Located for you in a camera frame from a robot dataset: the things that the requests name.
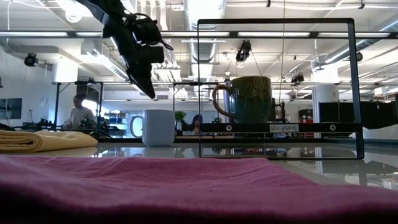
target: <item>green ceramic mug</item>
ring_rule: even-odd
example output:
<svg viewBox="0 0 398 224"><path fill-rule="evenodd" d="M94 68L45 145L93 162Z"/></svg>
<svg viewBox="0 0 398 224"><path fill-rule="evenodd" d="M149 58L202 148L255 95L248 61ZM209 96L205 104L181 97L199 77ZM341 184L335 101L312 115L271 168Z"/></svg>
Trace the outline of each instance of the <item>green ceramic mug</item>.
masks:
<svg viewBox="0 0 398 224"><path fill-rule="evenodd" d="M218 106L218 90L229 93L229 99L224 100L228 100L230 113ZM213 91L213 105L235 123L266 123L272 106L271 79L249 76L235 78L231 86L218 85Z"/></svg>

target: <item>ceiling light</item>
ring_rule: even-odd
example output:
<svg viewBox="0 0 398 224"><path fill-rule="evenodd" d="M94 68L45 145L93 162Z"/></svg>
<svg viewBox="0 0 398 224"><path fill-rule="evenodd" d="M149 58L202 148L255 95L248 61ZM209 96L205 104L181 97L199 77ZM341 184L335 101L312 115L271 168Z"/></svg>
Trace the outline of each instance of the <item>ceiling light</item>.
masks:
<svg viewBox="0 0 398 224"><path fill-rule="evenodd" d="M77 32L79 37L102 37L102 32Z"/></svg>
<svg viewBox="0 0 398 224"><path fill-rule="evenodd" d="M197 31L186 31L186 32L160 32L162 37L197 37ZM200 37L227 37L229 36L229 32L211 32L211 31L200 31Z"/></svg>
<svg viewBox="0 0 398 224"><path fill-rule="evenodd" d="M68 37L66 32L0 32L1 37Z"/></svg>
<svg viewBox="0 0 398 224"><path fill-rule="evenodd" d="M122 101L129 101L129 100L103 100L103 101L122 102Z"/></svg>
<svg viewBox="0 0 398 224"><path fill-rule="evenodd" d="M104 85L130 85L128 82L104 82Z"/></svg>
<svg viewBox="0 0 398 224"><path fill-rule="evenodd" d="M172 82L153 82L153 85L173 85Z"/></svg>
<svg viewBox="0 0 398 224"><path fill-rule="evenodd" d="M238 37L308 37L309 32L238 32Z"/></svg>
<svg viewBox="0 0 398 224"><path fill-rule="evenodd" d="M124 72L122 69L120 69L118 66L116 66L113 62L110 61L109 58L107 58L103 54L99 54L97 50L94 49L95 54L91 54L87 52L88 55L94 59L95 62L98 64L104 65L107 69L109 69L111 72L113 72L115 75L118 75L119 77L123 78L124 80L128 80L129 77Z"/></svg>
<svg viewBox="0 0 398 224"><path fill-rule="evenodd" d="M183 44L190 44L190 43L197 43L197 39L190 39L190 40L181 40L181 43ZM222 43L225 44L226 40L201 40L199 39L199 44L200 43L208 43L208 44L217 44L217 43Z"/></svg>
<svg viewBox="0 0 398 224"><path fill-rule="evenodd" d="M358 32L355 37L387 37L390 33L387 32ZM347 32L321 32L319 37L348 37Z"/></svg>

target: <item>yellow towel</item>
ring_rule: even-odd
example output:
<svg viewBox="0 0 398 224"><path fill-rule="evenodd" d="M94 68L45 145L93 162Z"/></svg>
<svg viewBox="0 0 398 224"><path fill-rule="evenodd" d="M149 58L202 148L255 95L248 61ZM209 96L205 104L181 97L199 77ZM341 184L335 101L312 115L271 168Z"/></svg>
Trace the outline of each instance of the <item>yellow towel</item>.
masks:
<svg viewBox="0 0 398 224"><path fill-rule="evenodd" d="M41 152L95 146L97 140L73 131L0 131L0 152Z"/></svg>

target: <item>table surface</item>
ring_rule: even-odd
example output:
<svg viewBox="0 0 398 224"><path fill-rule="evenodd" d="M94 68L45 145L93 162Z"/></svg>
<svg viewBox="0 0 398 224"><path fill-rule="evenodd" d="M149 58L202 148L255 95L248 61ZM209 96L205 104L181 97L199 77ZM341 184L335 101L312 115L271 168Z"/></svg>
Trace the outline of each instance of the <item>table surface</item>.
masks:
<svg viewBox="0 0 398 224"><path fill-rule="evenodd" d="M202 155L218 157L355 157L355 146L349 144L279 143L253 145L227 144L174 144L170 147L145 147L139 143L98 143L95 147L38 152L35 156L68 157L163 157L199 158ZM272 161L283 168L319 184L358 184L397 189L398 149L366 146L363 160L333 161Z"/></svg>

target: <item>mug handle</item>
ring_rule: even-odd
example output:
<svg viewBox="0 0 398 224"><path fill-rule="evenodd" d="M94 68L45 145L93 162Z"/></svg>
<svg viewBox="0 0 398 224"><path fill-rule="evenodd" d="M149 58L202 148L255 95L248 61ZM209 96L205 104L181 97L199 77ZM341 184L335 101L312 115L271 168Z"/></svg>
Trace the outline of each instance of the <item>mug handle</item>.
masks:
<svg viewBox="0 0 398 224"><path fill-rule="evenodd" d="M142 116L132 116L132 117L131 117L131 121L130 121L130 132L131 132L131 135L132 135L134 138L142 138L142 136L136 136L136 134L134 134L134 130L133 130L133 128L132 128L132 124L134 123L134 120L135 120L136 118L141 118L141 119L143 119Z"/></svg>
<svg viewBox="0 0 398 224"><path fill-rule="evenodd" d="M228 93L231 92L231 88L228 87L228 86L226 86L226 85L218 85L218 86L216 86L216 88L213 90L213 106L216 108L216 110L217 110L218 112L220 112L220 114L222 114L222 115L224 115L224 116L227 116L227 117L229 117L229 118L235 118L235 117L236 117L235 114L232 114L232 113L228 113L228 112L226 112L226 111L223 111L223 109L221 109L220 106L218 106L218 102L217 102L217 93L218 93L218 90L225 90L225 91L227 91Z"/></svg>

